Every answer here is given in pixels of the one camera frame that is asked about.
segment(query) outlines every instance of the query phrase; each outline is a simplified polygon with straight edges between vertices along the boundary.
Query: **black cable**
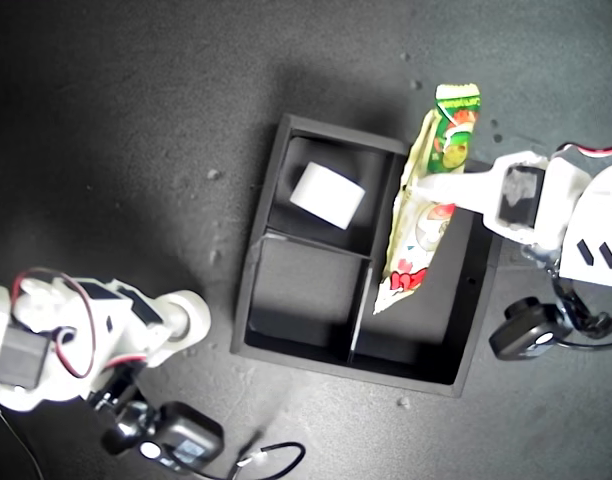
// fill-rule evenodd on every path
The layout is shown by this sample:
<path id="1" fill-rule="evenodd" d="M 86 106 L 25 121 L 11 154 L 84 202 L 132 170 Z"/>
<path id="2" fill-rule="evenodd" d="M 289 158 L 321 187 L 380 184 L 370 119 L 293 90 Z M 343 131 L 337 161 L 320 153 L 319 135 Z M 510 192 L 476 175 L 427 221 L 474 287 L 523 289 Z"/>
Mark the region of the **black cable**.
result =
<path id="1" fill-rule="evenodd" d="M 6 427 L 8 428 L 10 433 L 13 435 L 15 440 L 17 440 L 19 445 L 24 449 L 24 452 L 28 455 L 28 458 L 30 459 L 30 461 L 33 464 L 33 469 L 35 470 L 35 473 L 37 475 L 38 480 L 45 480 L 46 477 L 44 477 L 44 473 L 42 472 L 42 469 L 39 466 L 39 462 L 37 461 L 37 457 L 35 456 L 35 454 L 31 450 L 30 446 L 27 445 L 26 442 L 24 442 L 24 440 L 22 440 L 22 438 L 17 434 L 17 432 L 13 428 L 13 426 L 8 422 L 6 417 L 4 417 L 4 414 L 2 413 L 1 409 L 0 409 L 0 419 L 2 420 L 2 422 L 4 422 L 4 425 L 6 425 Z"/>
<path id="2" fill-rule="evenodd" d="M 260 448 L 259 449 L 260 452 L 267 453 L 267 452 L 272 452 L 273 450 L 281 450 L 282 448 L 290 448 L 290 447 L 294 447 L 294 448 L 297 448 L 299 450 L 299 454 L 297 455 L 297 457 L 295 457 L 295 460 L 293 460 L 290 465 L 288 465 L 286 468 L 284 468 L 280 472 L 275 473 L 274 475 L 271 475 L 269 477 L 259 478 L 257 480 L 280 480 L 281 478 L 284 478 L 286 475 L 288 475 L 290 472 L 292 472 L 297 467 L 297 465 L 299 465 L 301 463 L 301 461 L 304 459 L 304 457 L 306 456 L 306 447 L 304 447 L 304 445 L 302 445 L 299 442 L 277 443 L 275 445 L 269 445 L 267 447 Z M 189 471 L 193 472 L 198 477 L 204 478 L 204 479 L 207 479 L 207 480 L 236 480 L 237 475 L 239 475 L 239 472 L 241 472 L 246 467 L 246 465 L 248 465 L 248 463 L 250 463 L 250 460 L 252 460 L 252 458 L 253 458 L 253 456 L 248 455 L 246 457 L 242 457 L 239 460 L 237 460 L 237 462 L 235 463 L 235 466 L 233 468 L 232 474 L 229 475 L 229 477 L 226 479 L 226 478 L 214 477 L 214 476 L 209 475 L 207 473 L 204 473 L 204 472 L 202 472 L 200 470 L 196 470 L 195 468 L 191 467 L 190 465 L 185 463 L 183 460 L 181 460 L 171 450 L 168 450 L 168 454 L 170 455 L 172 460 L 177 465 L 179 465 L 180 467 L 182 467 L 182 468 L 184 468 L 186 470 L 189 470 Z"/>
<path id="3" fill-rule="evenodd" d="M 584 344 L 584 343 L 572 343 L 565 340 L 555 339 L 555 343 L 560 347 L 569 348 L 571 350 L 581 350 L 583 352 L 601 352 L 605 350 L 612 350 L 612 342 L 610 343 L 596 343 L 596 344 Z"/>

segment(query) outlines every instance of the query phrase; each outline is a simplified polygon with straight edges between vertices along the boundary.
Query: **chip bag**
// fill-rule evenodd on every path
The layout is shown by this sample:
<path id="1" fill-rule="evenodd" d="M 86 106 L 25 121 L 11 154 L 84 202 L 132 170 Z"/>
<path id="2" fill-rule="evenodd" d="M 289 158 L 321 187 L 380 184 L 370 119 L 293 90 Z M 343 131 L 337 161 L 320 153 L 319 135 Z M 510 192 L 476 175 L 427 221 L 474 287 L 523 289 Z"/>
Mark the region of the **chip bag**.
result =
<path id="1" fill-rule="evenodd" d="M 412 295 L 421 285 L 442 239 L 454 205 L 439 205 L 415 194 L 427 173 L 462 173 L 481 104 L 477 85 L 440 85 L 436 108 L 424 117 L 410 149 L 393 204 L 386 265 L 374 313 Z"/>

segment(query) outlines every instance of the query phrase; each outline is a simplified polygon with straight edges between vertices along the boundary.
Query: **black divider tray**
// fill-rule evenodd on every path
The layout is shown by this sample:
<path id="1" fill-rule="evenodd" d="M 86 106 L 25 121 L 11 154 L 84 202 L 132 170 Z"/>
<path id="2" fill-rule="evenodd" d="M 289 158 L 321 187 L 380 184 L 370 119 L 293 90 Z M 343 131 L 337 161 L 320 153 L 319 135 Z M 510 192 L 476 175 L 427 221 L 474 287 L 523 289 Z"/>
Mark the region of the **black divider tray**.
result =
<path id="1" fill-rule="evenodd" d="M 501 242 L 481 216 L 457 210 L 419 290 L 373 315 L 407 154 L 397 140 L 284 116 L 242 274 L 233 353 L 459 396 Z M 289 202 L 310 161 L 366 191 L 347 230 Z"/>

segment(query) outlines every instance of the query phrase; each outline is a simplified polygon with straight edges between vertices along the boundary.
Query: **white block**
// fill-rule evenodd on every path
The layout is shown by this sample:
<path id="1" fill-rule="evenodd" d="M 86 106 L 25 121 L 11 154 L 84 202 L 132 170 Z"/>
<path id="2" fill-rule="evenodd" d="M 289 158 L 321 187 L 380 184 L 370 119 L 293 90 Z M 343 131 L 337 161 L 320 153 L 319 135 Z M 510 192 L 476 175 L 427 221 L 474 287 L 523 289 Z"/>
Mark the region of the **white block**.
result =
<path id="1" fill-rule="evenodd" d="M 310 162 L 293 194 L 291 203 L 343 230 L 348 228 L 364 189 L 346 177 Z"/>

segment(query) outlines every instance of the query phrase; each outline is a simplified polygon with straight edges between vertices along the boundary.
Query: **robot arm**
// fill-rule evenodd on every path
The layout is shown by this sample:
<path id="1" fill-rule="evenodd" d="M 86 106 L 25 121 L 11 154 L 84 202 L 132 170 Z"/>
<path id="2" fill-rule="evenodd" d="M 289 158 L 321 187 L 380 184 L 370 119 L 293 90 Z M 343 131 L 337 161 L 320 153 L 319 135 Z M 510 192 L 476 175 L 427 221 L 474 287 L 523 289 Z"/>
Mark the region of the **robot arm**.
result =
<path id="1" fill-rule="evenodd" d="M 506 322 L 490 338 L 502 360 L 535 358 L 553 345 L 612 348 L 564 340 L 573 331 L 590 339 L 612 333 L 612 317 L 591 314 L 572 286 L 572 280 L 612 286 L 612 166 L 592 179 L 560 152 L 550 161 L 533 152 L 507 155 L 488 172 L 430 175 L 416 186 L 430 201 L 481 213 L 486 227 L 523 244 L 551 276 L 555 305 L 530 297 L 506 309 Z"/>
<path id="2" fill-rule="evenodd" d="M 0 286 L 1 405 L 29 411 L 43 400 L 82 397 L 115 418 L 102 439 L 109 453 L 135 448 L 177 473 L 201 471 L 221 453 L 219 424 L 179 402 L 155 408 L 135 384 L 142 369 L 207 335 L 201 297 L 181 291 L 151 299 L 118 280 L 28 275 L 37 273 L 48 272 L 18 277 L 10 297 Z"/>

